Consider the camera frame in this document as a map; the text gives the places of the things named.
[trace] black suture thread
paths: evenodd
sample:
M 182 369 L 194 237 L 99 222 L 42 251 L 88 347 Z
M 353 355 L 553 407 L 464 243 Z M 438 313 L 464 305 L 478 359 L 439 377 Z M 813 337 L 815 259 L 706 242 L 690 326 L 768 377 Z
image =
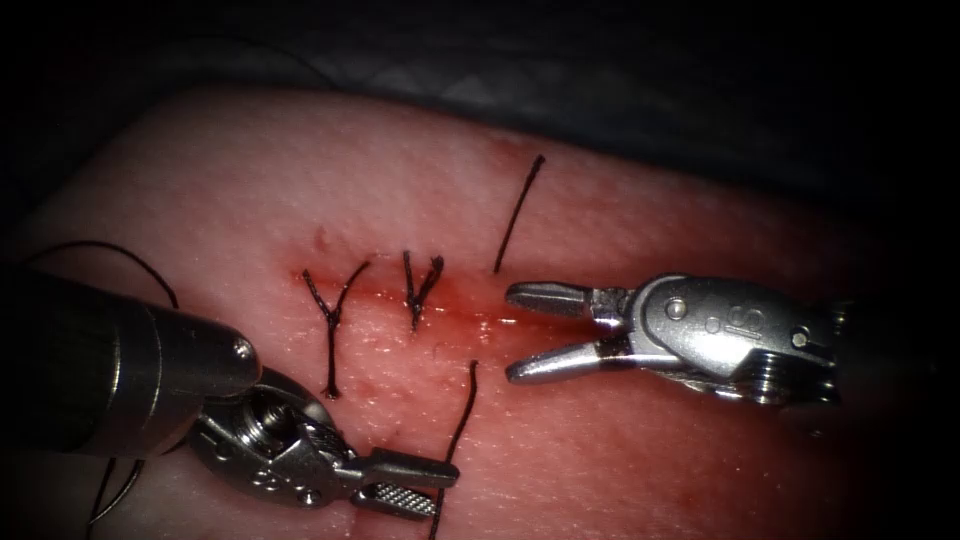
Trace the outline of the black suture thread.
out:
M 340 289 L 340 296 L 337 298 L 337 304 L 332 310 L 327 307 L 326 302 L 323 301 L 323 298 L 320 297 L 320 293 L 317 292 L 317 287 L 313 284 L 313 280 L 310 278 L 310 272 L 304 269 L 302 274 L 303 280 L 307 283 L 307 287 L 310 289 L 310 294 L 313 295 L 314 302 L 317 303 L 320 311 L 323 312 L 323 318 L 327 321 L 327 388 L 324 390 L 327 399 L 337 399 L 342 395 L 340 393 L 340 389 L 337 388 L 337 363 L 334 348 L 334 338 L 336 336 L 337 327 L 340 326 L 340 315 L 343 313 L 343 301 L 346 299 L 347 291 L 349 291 L 350 287 L 353 286 L 353 282 L 357 279 L 357 276 L 359 276 L 360 273 L 363 272 L 368 266 L 370 266 L 370 261 L 363 261 L 363 264 L 353 271 L 353 274 L 350 275 L 350 277 L 347 279 L 347 282 L 343 284 L 343 288 Z
M 447 463 L 453 461 L 453 454 L 457 451 L 460 436 L 463 435 L 463 430 L 467 427 L 467 419 L 470 418 L 470 413 L 473 412 L 473 404 L 477 400 L 477 366 L 479 364 L 480 362 L 477 360 L 470 361 L 470 394 L 467 395 L 467 403 L 463 407 L 460 423 L 457 424 L 457 429 L 453 431 L 453 438 L 450 439 L 450 446 L 447 447 Z M 440 528 L 440 512 L 443 510 L 443 499 L 446 497 L 446 493 L 446 489 L 441 488 L 437 490 L 437 504 L 433 512 L 433 523 L 430 525 L 430 535 L 427 536 L 428 540 L 437 539 L 437 529 Z
M 177 443 L 174 448 L 178 448 L 179 446 L 180 443 Z M 140 473 L 143 472 L 143 466 L 145 464 L 146 461 L 142 459 L 138 459 L 133 462 L 133 468 L 130 469 L 130 474 L 127 475 L 127 479 L 123 481 L 123 486 L 120 487 L 120 491 L 114 495 L 113 500 L 108 502 L 107 505 L 103 507 L 103 510 L 101 510 L 99 514 L 93 516 L 93 518 L 87 522 L 88 527 L 92 527 L 94 523 L 100 521 L 100 518 L 110 513 L 110 511 L 113 510 L 113 507 L 118 505 L 120 501 L 127 496 L 127 492 L 133 488 L 133 484 L 136 483 L 137 478 L 140 477 Z
M 173 307 L 173 309 L 180 309 L 180 302 L 177 301 L 177 293 L 173 291 L 173 287 L 171 287 L 170 284 L 167 283 L 167 280 L 163 279 L 163 276 L 160 275 L 160 272 L 157 272 L 152 266 L 150 266 L 149 263 L 147 263 L 147 261 L 143 260 L 139 255 L 130 251 L 129 249 L 117 244 L 112 244 L 110 242 L 104 242 L 103 240 L 73 240 L 70 242 L 62 242 L 60 244 L 54 244 L 46 249 L 40 250 L 37 253 L 34 253 L 33 255 L 30 255 L 24 258 L 22 261 L 20 261 L 20 264 L 22 264 L 23 266 L 27 266 L 57 251 L 62 251 L 64 249 L 77 248 L 77 247 L 95 247 L 95 248 L 106 249 L 109 251 L 115 251 L 131 259 L 141 268 L 146 270 L 146 272 L 150 274 L 150 276 L 160 285 L 160 287 L 163 288 L 164 292 L 167 293 L 167 298 L 170 299 L 170 305 Z M 180 446 L 180 444 L 182 443 L 183 441 L 181 440 L 180 443 L 177 443 L 176 446 Z M 104 470 L 103 478 L 100 481 L 100 489 L 97 490 L 97 496 L 93 501 L 93 509 L 90 511 L 90 520 L 87 522 L 86 531 L 84 533 L 84 537 L 87 540 L 89 540 L 90 537 L 93 535 L 93 525 L 97 521 L 102 519 L 104 516 L 106 516 L 108 513 L 110 513 L 110 511 L 113 510 L 114 507 L 116 507 L 118 504 L 120 504 L 120 501 L 122 501 L 124 497 L 127 496 L 130 490 L 133 489 L 134 484 L 136 484 L 137 480 L 140 478 L 140 473 L 143 472 L 143 468 L 146 466 L 146 461 L 142 459 L 134 460 L 133 468 L 130 469 L 130 474 L 127 476 L 127 479 L 124 480 L 123 485 L 120 486 L 120 490 L 117 492 L 116 495 L 114 495 L 113 499 L 111 499 L 110 502 L 107 503 L 107 506 L 104 507 L 103 510 L 98 511 L 98 509 L 100 508 L 100 503 L 103 502 L 103 495 L 106 492 L 107 484 L 110 483 L 110 477 L 113 476 L 113 470 L 116 468 L 116 465 L 117 465 L 116 458 L 110 458 L 107 461 L 107 467 Z
M 90 540 L 90 537 L 93 536 L 93 524 L 94 518 L 97 517 L 100 509 L 100 503 L 103 502 L 103 495 L 107 491 L 107 484 L 110 482 L 110 477 L 113 476 L 113 469 L 117 466 L 117 458 L 110 458 L 107 460 L 107 468 L 103 471 L 103 478 L 100 479 L 100 488 L 97 489 L 97 496 L 93 499 L 93 510 L 90 511 L 90 520 L 87 521 L 86 533 L 84 538 Z
M 75 248 L 75 247 L 98 247 L 98 248 L 103 248 L 110 251 L 116 251 L 117 253 L 120 253 L 121 255 L 126 256 L 133 262 L 137 263 L 141 268 L 146 270 L 147 273 L 150 274 L 150 277 L 152 277 L 163 288 L 163 291 L 167 293 L 167 298 L 170 299 L 170 305 L 173 307 L 173 309 L 180 309 L 180 302 L 177 301 L 177 293 L 173 292 L 173 287 L 171 287 L 167 283 L 167 280 L 163 279 L 163 276 L 160 275 L 160 272 L 157 272 L 156 270 L 154 270 L 153 267 L 147 263 L 147 261 L 141 259 L 134 252 L 130 251 L 129 249 L 123 246 L 118 246 L 117 244 L 111 244 L 110 242 L 104 242 L 102 240 L 74 240 L 71 242 L 63 242 L 62 244 L 54 244 L 42 251 L 38 251 L 37 253 L 34 253 L 33 255 L 30 255 L 29 257 L 23 259 L 22 261 L 20 261 L 20 264 L 26 266 L 36 262 L 37 259 L 46 257 L 47 255 L 54 253 L 55 251 L 61 251 L 64 249 Z
M 546 158 L 542 154 L 537 154 L 537 158 L 533 160 L 533 166 L 530 167 L 530 173 L 527 174 L 527 179 L 523 183 L 523 191 L 520 192 L 520 198 L 517 199 L 516 206 L 513 207 L 513 214 L 510 215 L 510 223 L 507 224 L 507 232 L 503 235 L 503 241 L 500 242 L 500 250 L 497 251 L 497 260 L 493 263 L 493 273 L 500 273 L 500 264 L 503 263 L 503 255 L 507 252 L 507 243 L 510 242 L 510 235 L 513 234 L 513 226 L 517 223 L 517 216 L 520 215 L 520 208 L 523 207 L 523 201 L 527 198 L 527 192 L 530 191 L 530 186 L 533 184 L 533 180 L 537 177 L 537 173 L 540 172 L 540 167 L 546 162 Z
M 313 63 L 311 63 L 309 60 L 307 60 L 306 58 L 304 58 L 303 56 L 301 56 L 301 55 L 299 55 L 299 54 L 297 54 L 297 53 L 294 53 L 293 51 L 289 51 L 289 50 L 287 50 L 287 49 L 284 49 L 283 47 L 281 47 L 281 46 L 279 46 L 279 45 L 277 45 L 277 44 L 275 44 L 275 43 L 271 43 L 271 42 L 269 42 L 269 41 L 260 41 L 260 40 L 257 40 L 257 39 L 254 39 L 254 38 L 251 38 L 251 37 L 248 37 L 248 36 L 238 36 L 238 35 L 233 35 L 233 34 L 187 34 L 187 35 L 177 36 L 177 37 L 174 38 L 175 41 L 203 40 L 203 39 L 206 39 L 206 40 L 221 40 L 221 41 L 235 41 L 235 42 L 237 42 L 237 43 L 241 43 L 241 44 L 246 45 L 246 46 L 248 46 L 248 47 L 258 47 L 258 48 L 262 48 L 262 49 L 268 49 L 268 50 L 273 51 L 273 52 L 275 52 L 275 53 L 278 53 L 278 54 L 281 54 L 281 55 L 283 55 L 283 56 L 286 56 L 287 58 L 293 60 L 294 62 L 296 62 L 297 64 L 299 64 L 299 65 L 302 66 L 303 68 L 305 68 L 305 69 L 307 69 L 308 71 L 310 71 L 310 72 L 311 72 L 313 75 L 315 75 L 321 82 L 323 82 L 324 84 L 326 84 L 326 85 L 329 87 L 329 90 L 338 90 L 338 89 L 339 89 L 339 87 L 337 86 L 337 84 L 335 84 L 335 83 L 333 82 L 333 79 L 331 79 L 329 75 L 327 75 L 326 73 L 320 71 L 320 68 L 318 68 L 317 66 L 313 65 Z
M 423 304 L 427 301 L 427 295 L 433 286 L 440 281 L 443 275 L 443 257 L 437 255 L 430 258 L 430 270 L 423 283 L 420 285 L 420 291 L 414 292 L 413 289 L 413 268 L 410 266 L 410 251 L 403 252 L 403 271 L 407 278 L 407 306 L 410 308 L 410 314 L 413 317 L 410 328 L 416 332 L 417 324 L 420 322 L 420 314 L 423 313 Z

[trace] forceps jaw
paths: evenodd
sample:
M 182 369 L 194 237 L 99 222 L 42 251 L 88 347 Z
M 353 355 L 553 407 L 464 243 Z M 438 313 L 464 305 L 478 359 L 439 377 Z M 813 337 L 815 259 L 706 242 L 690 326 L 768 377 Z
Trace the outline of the forceps jaw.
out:
M 648 368 L 683 369 L 683 362 L 657 346 L 644 333 L 644 291 L 618 287 L 590 289 L 559 282 L 515 283 L 507 289 L 508 303 L 540 313 L 586 317 L 596 325 L 623 330 L 591 343 L 569 345 L 511 364 L 507 380 L 513 384 L 542 384 L 579 378 L 590 373 Z

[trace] screw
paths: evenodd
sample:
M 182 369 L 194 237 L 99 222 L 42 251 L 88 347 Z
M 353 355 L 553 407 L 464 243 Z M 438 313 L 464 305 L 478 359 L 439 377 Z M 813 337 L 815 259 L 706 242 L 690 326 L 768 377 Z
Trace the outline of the screw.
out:
M 233 445 L 227 441 L 220 441 L 217 443 L 217 446 L 213 449 L 213 453 L 216 454 L 217 459 L 220 461 L 229 461 L 233 457 L 234 448 Z
M 320 494 L 312 489 L 308 489 L 301 491 L 300 494 L 297 495 L 297 500 L 304 506 L 313 506 L 320 502 Z
M 250 342 L 243 338 L 237 338 L 233 342 L 233 352 L 241 359 L 247 360 L 253 356 L 253 345 L 250 345 Z
M 807 334 L 805 334 L 804 332 L 797 331 L 793 334 L 793 337 L 790 339 L 790 341 L 793 343 L 794 347 L 798 349 L 802 349 L 807 346 L 807 342 L 809 341 L 809 338 L 807 337 Z
M 674 298 L 667 302 L 666 312 L 671 320 L 679 321 L 687 315 L 687 303 L 683 298 Z

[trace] silver metal instrument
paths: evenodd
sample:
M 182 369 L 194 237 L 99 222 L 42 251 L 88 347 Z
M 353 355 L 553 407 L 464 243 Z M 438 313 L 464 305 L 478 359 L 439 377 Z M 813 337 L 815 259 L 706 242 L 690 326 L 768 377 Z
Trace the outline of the silver metal instrument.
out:
M 448 488 L 460 475 L 450 463 L 383 448 L 358 455 L 310 392 L 269 368 L 246 393 L 209 400 L 187 440 L 237 490 L 299 508 L 343 499 L 423 520 L 433 516 L 434 501 L 411 487 Z
M 726 399 L 772 405 L 839 399 L 830 315 L 760 285 L 681 274 L 636 289 L 525 282 L 511 285 L 506 300 L 587 317 L 613 331 L 510 365 L 507 379 L 514 384 L 639 368 Z

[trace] dark background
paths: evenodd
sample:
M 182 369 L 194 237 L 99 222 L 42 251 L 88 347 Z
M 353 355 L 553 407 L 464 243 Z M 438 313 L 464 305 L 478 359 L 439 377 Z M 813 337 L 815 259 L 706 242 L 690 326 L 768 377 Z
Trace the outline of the dark background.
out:
M 949 135 L 925 125 L 950 125 L 931 82 L 952 69 L 933 45 L 949 34 L 936 29 L 945 14 L 920 9 L 8 7 L 0 227 L 163 97 L 203 83 L 266 84 L 416 104 L 804 201 L 887 238 L 905 272 L 940 278 L 945 267 L 950 289 L 955 240 L 942 225 L 953 180 L 931 165 Z M 919 315 L 945 311 L 936 282 L 924 291 L 907 276 L 896 288 L 917 295 Z M 922 346 L 936 339 L 917 336 Z M 865 534 L 944 530 L 950 496 L 936 490 L 946 478 L 931 473 L 949 451 L 931 448 L 935 439 L 888 441 L 864 456 L 877 463 L 870 484 L 892 494 L 851 515 Z

